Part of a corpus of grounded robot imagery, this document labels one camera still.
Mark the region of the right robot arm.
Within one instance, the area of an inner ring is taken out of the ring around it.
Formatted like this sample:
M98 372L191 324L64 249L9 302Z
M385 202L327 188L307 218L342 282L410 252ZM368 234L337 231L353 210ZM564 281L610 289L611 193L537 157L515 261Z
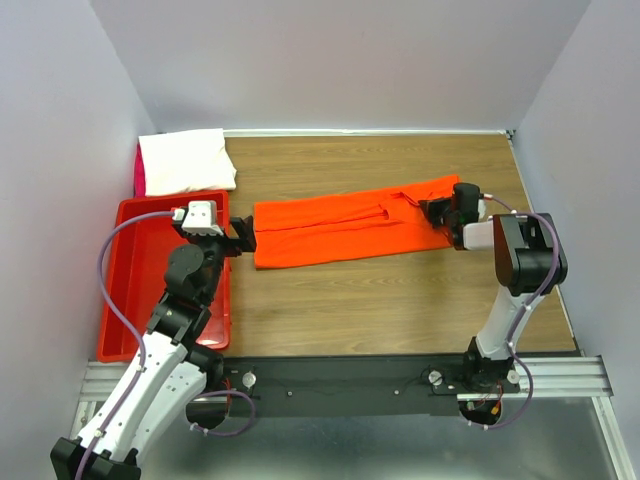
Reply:
M493 252L499 288L487 321L458 366L428 373L435 388L484 392L507 380L519 362L519 338L537 306L566 279L566 255L550 215L514 209L474 184L456 183L450 196L421 200L419 207L454 249Z

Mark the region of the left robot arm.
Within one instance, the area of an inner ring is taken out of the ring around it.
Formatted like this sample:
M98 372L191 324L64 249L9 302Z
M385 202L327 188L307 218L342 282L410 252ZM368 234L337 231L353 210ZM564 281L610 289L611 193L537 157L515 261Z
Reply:
M199 397L240 396L216 390L222 381L220 354L198 344L210 317L227 258L253 253L252 217L233 217L229 236L212 214L192 207L169 213L185 239L173 250L165 289L144 333L134 335L138 350L98 413L73 439L60 438L50 458L59 479L138 479L150 447Z

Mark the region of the orange t-shirt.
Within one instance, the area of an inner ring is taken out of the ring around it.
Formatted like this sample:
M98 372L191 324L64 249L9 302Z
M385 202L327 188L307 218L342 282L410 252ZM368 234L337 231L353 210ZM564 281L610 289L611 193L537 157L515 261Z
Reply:
M457 175L403 186L254 206L257 269L283 269L437 250L446 235L425 218L422 200L444 199Z

